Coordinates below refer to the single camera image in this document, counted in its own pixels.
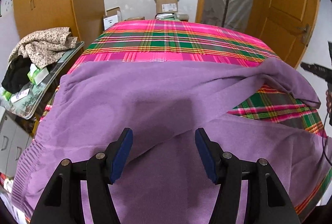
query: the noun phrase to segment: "white drawer cabinet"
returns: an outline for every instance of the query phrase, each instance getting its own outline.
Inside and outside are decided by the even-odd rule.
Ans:
[[[32,138],[0,107],[0,172],[13,177],[17,161]]]

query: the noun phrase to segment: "purple fabric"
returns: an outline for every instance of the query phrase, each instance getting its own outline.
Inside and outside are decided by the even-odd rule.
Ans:
[[[88,62],[62,77],[53,108],[19,159],[13,204],[31,216],[62,159],[89,159],[130,127],[134,144],[129,162],[110,187],[121,223],[208,223],[219,186],[207,178],[195,147],[194,131],[204,127],[212,141],[238,158],[266,158],[298,205],[329,170],[321,158],[321,138],[226,114],[263,83],[320,105],[301,74],[275,58],[255,68],[212,62]],[[91,224],[85,182],[82,186],[86,223]]]

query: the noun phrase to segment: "glass table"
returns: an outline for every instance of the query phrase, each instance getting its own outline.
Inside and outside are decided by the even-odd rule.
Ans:
[[[83,49],[83,46],[84,42],[81,41],[76,44],[76,47],[74,49],[66,51],[64,55],[55,63],[49,74],[39,85],[34,85],[31,82],[27,83],[20,91],[22,92],[23,90],[30,88],[29,94],[26,97],[18,100],[15,103],[12,103],[10,100],[6,101],[4,99],[1,99],[0,106],[4,107],[7,111],[11,113],[18,115],[19,117],[22,117],[24,119],[30,119],[36,112],[48,89],[51,87],[54,92],[55,88],[58,86],[59,79],[56,80],[56,78],[61,72],[61,70],[77,52]]]

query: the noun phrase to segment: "beige patterned fabric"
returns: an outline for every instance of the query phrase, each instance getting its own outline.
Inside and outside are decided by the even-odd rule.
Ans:
[[[58,61],[65,50],[75,48],[77,37],[72,37],[69,27],[56,27],[35,31],[25,36],[11,52],[8,62],[22,55],[29,57],[37,68],[42,69]]]

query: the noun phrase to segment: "door handle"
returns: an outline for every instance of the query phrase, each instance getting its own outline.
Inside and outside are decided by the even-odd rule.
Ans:
[[[308,36],[309,36],[309,33],[310,33],[310,25],[306,24],[305,27],[296,27],[298,30],[301,30],[302,31],[302,37],[301,37],[301,42],[303,44],[307,44],[307,40],[308,40]]]
[[[21,154],[22,154],[22,148],[16,146],[16,157],[15,157],[15,160],[18,160],[20,158]]]
[[[2,141],[2,146],[1,146],[1,151],[6,150],[7,146],[8,146],[8,142],[9,142],[9,138],[7,136],[3,136],[3,141]]]

